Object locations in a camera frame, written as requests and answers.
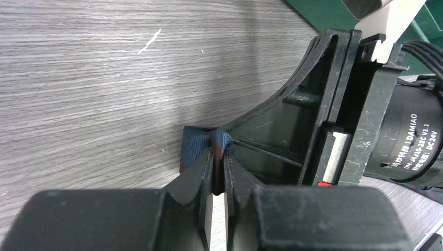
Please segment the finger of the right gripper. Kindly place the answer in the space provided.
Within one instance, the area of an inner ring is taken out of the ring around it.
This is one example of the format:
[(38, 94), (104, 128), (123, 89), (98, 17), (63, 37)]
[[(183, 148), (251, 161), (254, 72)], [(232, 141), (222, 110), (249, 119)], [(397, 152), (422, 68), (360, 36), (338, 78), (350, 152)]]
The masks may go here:
[(271, 185), (311, 185), (323, 130), (338, 109), (362, 33), (327, 29), (314, 37), (289, 80), (270, 98), (224, 125), (227, 164)]

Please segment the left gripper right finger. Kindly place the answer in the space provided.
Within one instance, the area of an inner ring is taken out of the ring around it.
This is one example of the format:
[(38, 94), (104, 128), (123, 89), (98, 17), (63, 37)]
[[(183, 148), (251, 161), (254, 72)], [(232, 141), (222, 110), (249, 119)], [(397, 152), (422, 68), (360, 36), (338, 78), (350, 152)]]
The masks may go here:
[(356, 186), (266, 185), (224, 156), (228, 250), (412, 250), (390, 200)]

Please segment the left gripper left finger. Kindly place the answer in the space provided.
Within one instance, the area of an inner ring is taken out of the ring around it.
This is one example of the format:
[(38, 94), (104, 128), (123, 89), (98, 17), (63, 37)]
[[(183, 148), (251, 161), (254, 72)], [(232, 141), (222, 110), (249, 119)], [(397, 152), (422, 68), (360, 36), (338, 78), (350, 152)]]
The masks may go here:
[(212, 162), (204, 150), (161, 189), (41, 191), (1, 250), (208, 250)]

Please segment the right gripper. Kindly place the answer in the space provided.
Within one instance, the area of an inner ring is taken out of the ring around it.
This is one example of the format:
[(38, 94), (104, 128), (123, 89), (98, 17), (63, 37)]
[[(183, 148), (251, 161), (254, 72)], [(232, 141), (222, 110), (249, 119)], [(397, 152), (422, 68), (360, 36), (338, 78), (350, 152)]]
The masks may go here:
[(363, 56), (374, 44), (359, 32), (313, 40), (313, 184), (350, 185), (367, 174), (441, 188), (442, 75), (434, 84), (399, 79), (404, 52), (433, 60), (440, 51), (425, 42), (395, 44), (378, 64)]

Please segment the navy brown striped tie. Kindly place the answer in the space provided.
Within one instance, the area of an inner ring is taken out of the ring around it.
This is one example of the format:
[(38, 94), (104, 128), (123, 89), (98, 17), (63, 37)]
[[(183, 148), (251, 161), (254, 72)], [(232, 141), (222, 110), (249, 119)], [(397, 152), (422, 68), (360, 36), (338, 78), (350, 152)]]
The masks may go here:
[(225, 191), (224, 154), (233, 139), (228, 132), (216, 127), (187, 125), (183, 128), (179, 173), (188, 170), (206, 148), (213, 154), (212, 192), (218, 196)]

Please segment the green divided tray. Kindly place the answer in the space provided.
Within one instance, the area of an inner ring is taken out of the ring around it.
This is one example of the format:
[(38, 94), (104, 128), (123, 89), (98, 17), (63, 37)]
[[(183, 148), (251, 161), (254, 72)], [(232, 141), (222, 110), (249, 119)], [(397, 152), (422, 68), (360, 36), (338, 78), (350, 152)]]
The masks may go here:
[(442, 78), (442, 1), (288, 1), (320, 33), (349, 33), (353, 78), (385, 67)]

